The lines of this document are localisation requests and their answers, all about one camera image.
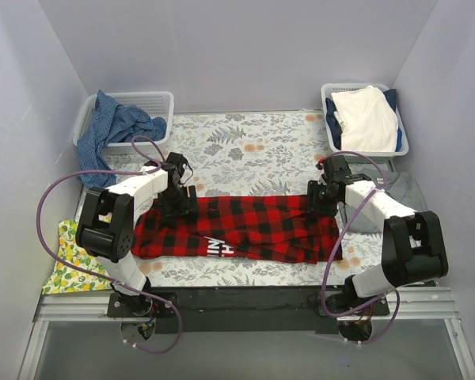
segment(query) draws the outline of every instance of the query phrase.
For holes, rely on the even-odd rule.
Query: light purple wall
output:
[[[438,213],[462,327],[475,361],[475,2],[439,2],[401,69],[413,171]]]
[[[436,0],[40,0],[86,90],[166,89],[176,112],[320,108],[401,69]]]
[[[37,0],[0,0],[0,379],[17,378],[53,260],[36,237],[47,185],[77,167],[70,135],[87,97]],[[44,229],[74,215],[74,180],[48,200]]]

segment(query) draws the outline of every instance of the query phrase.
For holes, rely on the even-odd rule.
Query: floral patterned mat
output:
[[[330,153],[321,112],[274,112],[174,116],[166,152],[182,153],[194,169],[188,184],[198,196],[299,195],[316,180],[315,163]],[[139,170],[137,155],[108,156],[114,169]],[[353,165],[358,171],[364,165]],[[81,210],[79,203],[76,219]],[[342,226],[338,215],[338,224]],[[381,234],[348,234],[343,257],[331,267],[329,283],[380,262]],[[136,258],[155,287],[315,285],[325,263],[284,264],[266,260],[214,257]]]

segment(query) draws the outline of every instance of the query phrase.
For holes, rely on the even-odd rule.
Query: red and black checkered shirt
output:
[[[176,228],[162,224],[154,203],[137,222],[132,253],[143,259],[248,257],[316,264],[328,260],[339,236],[333,217],[306,213],[306,196],[219,196],[197,202],[198,215],[177,219]]]

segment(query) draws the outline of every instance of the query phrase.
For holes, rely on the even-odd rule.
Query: gray plastic basket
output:
[[[341,91],[355,91],[357,89],[363,89],[366,86],[374,86],[378,87],[381,91],[387,91],[389,87],[386,85],[376,84],[376,83],[328,83],[323,85],[321,88],[322,94],[322,110],[324,111],[324,123],[326,124],[327,136],[329,137],[329,146],[333,152],[339,152],[340,150],[334,146],[333,142],[333,134],[331,133],[331,128],[327,125],[327,121],[325,117],[327,115],[327,107],[325,106],[325,99],[327,97],[331,97],[332,93],[339,93]],[[396,116],[397,116],[397,123],[398,127],[403,132],[403,136],[401,138],[401,149],[398,152],[358,152],[364,154],[365,156],[371,158],[373,161],[377,163],[384,163],[388,162],[391,158],[404,156],[409,152],[409,142],[406,138],[405,128],[403,127],[403,122],[401,121],[401,117],[399,116],[399,110],[396,108]],[[364,158],[345,155],[347,162],[350,163],[367,163]]]
[[[167,91],[155,91],[147,93],[108,93],[110,97],[113,97],[118,103],[122,105],[137,105],[140,109],[148,112],[152,118],[163,117],[167,123],[167,130],[165,137],[156,141],[160,150],[165,149],[167,140],[171,133],[171,127],[173,126],[173,114],[174,114],[174,96]],[[75,146],[78,145],[78,140],[85,134],[88,129],[89,122],[92,119],[92,112],[95,109],[95,100],[97,95],[92,95],[86,99],[85,104],[82,106],[79,112],[78,121],[74,129],[74,136],[72,142]],[[158,155],[157,150],[149,142],[137,142],[137,147],[146,154]],[[132,149],[132,145],[129,142],[116,142],[109,144],[102,150],[103,154],[135,154],[135,150]]]

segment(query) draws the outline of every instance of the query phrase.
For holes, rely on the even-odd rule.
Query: purple cable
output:
[[[71,173],[71,174],[67,174],[66,176],[64,177],[61,177],[59,178],[58,180],[56,180],[55,182],[53,182],[53,184],[51,184],[47,189],[46,191],[44,192],[44,194],[40,197],[40,201],[39,201],[39,205],[37,206],[37,213],[36,213],[36,230],[37,230],[37,236],[39,237],[39,241],[40,241],[40,244],[42,245],[42,247],[44,248],[44,250],[52,257],[54,258],[56,261],[58,261],[59,263],[62,263],[64,265],[66,265],[67,267],[69,268],[72,268],[72,269],[75,269],[76,271],[80,271],[80,272],[83,272],[83,273],[86,273],[88,275],[91,275],[91,276],[96,276],[96,277],[101,277],[102,279],[106,279],[107,281],[111,281],[113,284],[119,284],[120,286],[124,287],[125,289],[129,290],[129,291],[133,291],[139,295],[144,295],[145,297],[147,298],[152,298],[152,299],[155,299],[157,301],[160,301],[160,302],[164,302],[166,305],[169,305],[172,310],[174,311],[174,313],[176,314],[176,317],[177,317],[177,321],[178,321],[178,330],[177,330],[177,334],[176,334],[176,337],[174,338],[174,341],[171,343],[170,346],[168,346],[167,348],[164,348],[162,350],[155,350],[153,348],[149,348],[147,346],[144,346],[142,344],[137,344],[136,342],[131,342],[131,341],[128,341],[127,342],[129,344],[132,344],[132,346],[134,347],[139,347],[141,348],[142,350],[145,350],[145,351],[148,351],[148,352],[151,352],[151,353],[154,353],[154,354],[163,354],[163,353],[166,353],[170,350],[172,350],[174,348],[174,346],[176,346],[178,340],[180,339],[181,337],[181,332],[183,330],[183,323],[182,323],[182,320],[181,320],[181,314],[180,314],[180,311],[171,303],[171,301],[168,301],[162,297],[158,297],[157,295],[154,295],[154,294],[149,294],[149,293],[146,293],[145,291],[140,291],[138,289],[135,289],[133,287],[129,287],[128,285],[125,285],[124,283],[119,283],[118,281],[116,281],[115,279],[111,278],[111,277],[108,277],[106,275],[101,275],[100,273],[96,273],[96,272],[92,272],[92,271],[89,271],[87,269],[83,269],[83,268],[80,268],[78,267],[77,265],[73,265],[72,263],[68,262],[68,261],[65,261],[64,259],[62,259],[61,257],[59,257],[56,253],[54,253],[53,251],[51,251],[51,249],[49,248],[48,244],[46,243],[46,241],[44,240],[44,236],[42,234],[42,228],[41,228],[41,225],[40,225],[40,216],[42,214],[42,206],[44,205],[44,202],[46,201],[46,198],[48,197],[49,193],[53,190],[53,188],[55,188],[56,186],[58,186],[60,183],[64,182],[65,180],[69,179],[69,178],[72,178],[72,177],[76,177],[76,176],[80,176],[82,174],[90,174],[90,173],[109,173],[109,174],[118,174],[118,175],[122,175],[122,176],[142,176],[144,174],[151,174],[151,173],[155,173],[157,172],[158,170],[160,170],[161,168],[161,163],[158,162],[157,160],[154,160],[154,159],[151,159],[151,158],[148,158],[146,156],[147,159],[155,162],[157,164],[157,167],[152,169],[152,170],[149,170],[145,173],[143,172],[124,172],[124,171],[117,171],[117,170],[82,170],[82,171],[79,171],[79,172],[75,172],[75,173]]]
[[[374,162],[369,157],[367,157],[367,156],[365,156],[361,153],[351,152],[351,151],[348,151],[348,150],[342,150],[340,152],[332,153],[329,156],[327,156],[326,158],[333,157],[333,156],[340,156],[340,155],[344,155],[344,154],[355,155],[355,156],[364,158],[365,160],[369,161],[377,169],[377,171],[380,173],[380,175],[382,176],[382,178],[384,180],[384,185],[376,186],[376,188],[372,189],[370,191],[370,193],[363,199],[363,202],[361,202],[361,204],[355,209],[355,212],[354,212],[353,216],[348,220],[348,223],[346,224],[346,226],[341,231],[341,234],[338,237],[338,240],[336,240],[336,244],[334,245],[334,247],[332,247],[331,254],[329,255],[329,259],[327,260],[327,264],[326,264],[325,270],[324,270],[324,278],[322,280],[322,286],[321,286],[321,307],[322,307],[322,310],[324,310],[324,313],[326,315],[328,315],[330,317],[333,317],[333,318],[345,317],[345,316],[357,313],[357,312],[367,308],[369,305],[371,305],[371,304],[373,304],[373,303],[377,302],[378,300],[385,297],[385,294],[379,294],[379,295],[373,297],[372,299],[366,301],[362,305],[359,305],[359,306],[357,306],[353,309],[344,311],[343,313],[331,313],[329,311],[329,309],[327,308],[327,305],[326,305],[327,298],[326,298],[325,290],[326,290],[326,287],[327,287],[327,280],[329,278],[329,269],[331,268],[331,264],[334,261],[334,257],[336,256],[336,252],[338,251],[338,248],[340,247],[340,244],[341,244],[341,241],[343,240],[344,235],[348,232],[348,228],[354,222],[355,218],[357,218],[357,215],[359,214],[359,212],[361,212],[361,210],[364,208],[366,203],[377,192],[377,190],[379,188],[384,188],[388,185],[388,182],[386,182],[386,178],[384,176],[384,173],[383,173],[382,169],[376,164],[376,162]],[[397,312],[399,311],[399,305],[400,305],[399,292],[397,290],[394,290],[394,291],[396,292],[396,296],[397,296],[397,304],[396,304],[396,309],[394,310],[394,313],[393,313],[392,317],[390,318],[389,323],[377,336],[374,336],[373,338],[371,338],[369,340],[365,340],[364,342],[361,342],[361,343],[369,344],[369,343],[375,342],[377,339],[382,337],[392,326],[394,320],[396,319]]]
[[[147,142],[149,143],[152,143],[153,146],[157,149],[157,152],[160,154],[160,157],[161,157],[161,160],[162,162],[165,161],[165,157],[164,157],[164,154],[162,153],[162,151],[160,150],[160,148],[158,147],[158,145],[155,143],[155,141],[153,141],[152,139],[150,139],[149,137],[146,137],[146,136],[141,136],[141,135],[137,135],[137,136],[134,136],[132,137],[132,140],[130,141],[130,143],[132,144],[132,148],[134,148],[135,152],[137,154],[139,154],[140,156],[143,156],[146,160],[150,160],[150,161],[153,161],[153,162],[157,162],[157,160],[155,160],[154,158],[151,158],[150,156],[148,156],[146,153],[143,153],[138,147],[137,145],[135,145],[135,140],[137,139],[145,139]]]
[[[389,181],[387,181],[386,176],[384,175],[382,168],[380,168],[380,166],[378,166],[378,164],[375,161],[373,161],[368,156],[365,156],[364,154],[357,153],[357,152],[351,152],[350,150],[339,150],[337,152],[331,153],[326,158],[334,157],[334,156],[344,156],[345,154],[364,158],[366,161],[368,161],[370,164],[372,164],[377,169],[377,171],[382,176],[383,182],[384,182],[383,184],[377,184],[377,188],[386,188],[389,185]]]

